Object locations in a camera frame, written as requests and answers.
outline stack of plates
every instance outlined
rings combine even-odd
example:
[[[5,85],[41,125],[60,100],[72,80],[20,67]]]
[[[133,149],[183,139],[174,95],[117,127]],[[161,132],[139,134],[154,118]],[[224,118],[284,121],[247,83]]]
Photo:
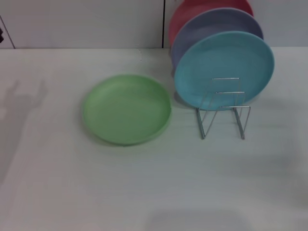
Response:
[[[274,57],[246,0],[186,0],[175,11],[169,27],[175,86],[194,107],[219,110],[233,106],[234,96],[215,99],[217,91],[238,91],[238,84],[213,78],[240,78],[247,102],[268,84]]]

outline white wall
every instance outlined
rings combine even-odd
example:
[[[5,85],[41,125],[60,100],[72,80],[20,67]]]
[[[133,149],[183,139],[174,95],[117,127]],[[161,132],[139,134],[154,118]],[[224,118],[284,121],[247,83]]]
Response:
[[[271,46],[308,46],[308,0],[248,0]],[[165,46],[168,27],[182,0],[166,0]]]
[[[8,37],[8,34],[6,33],[5,29],[4,29],[4,25],[2,23],[2,21],[0,20],[0,28],[3,31],[2,37],[4,38],[4,40],[2,41],[2,43],[0,43],[0,49],[12,49],[13,45],[10,42],[10,39]]]
[[[1,0],[17,48],[158,48],[163,0]]]

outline blue plate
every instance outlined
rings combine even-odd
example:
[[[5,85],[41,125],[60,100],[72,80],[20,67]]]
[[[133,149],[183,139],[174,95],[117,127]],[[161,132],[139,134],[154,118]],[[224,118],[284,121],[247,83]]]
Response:
[[[235,8],[218,8],[202,13],[186,23],[174,40],[171,59],[176,67],[195,43],[220,32],[243,31],[263,39],[258,22],[250,14]]]
[[[240,105],[266,87],[273,71],[273,53],[262,39],[246,32],[229,31],[193,45],[179,62],[174,80],[186,103],[204,110],[220,110],[220,106],[233,106],[235,96],[215,92],[244,91],[245,98],[238,95],[237,105]],[[240,78],[240,86],[236,79],[213,78]]]

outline green plate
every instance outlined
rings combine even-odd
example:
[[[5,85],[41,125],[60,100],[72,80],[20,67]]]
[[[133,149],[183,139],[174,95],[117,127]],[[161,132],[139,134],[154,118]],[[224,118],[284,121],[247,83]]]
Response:
[[[160,135],[171,118],[168,92],[156,81],[138,75],[110,78],[89,93],[83,121],[99,138],[123,145]]]

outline purple plate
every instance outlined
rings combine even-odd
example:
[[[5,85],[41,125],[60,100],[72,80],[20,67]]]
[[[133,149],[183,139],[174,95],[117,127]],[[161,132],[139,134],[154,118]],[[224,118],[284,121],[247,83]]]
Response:
[[[186,51],[195,43],[220,32],[243,31],[263,39],[258,22],[250,14],[235,8],[217,8],[187,22],[174,40],[171,59],[177,67]]]

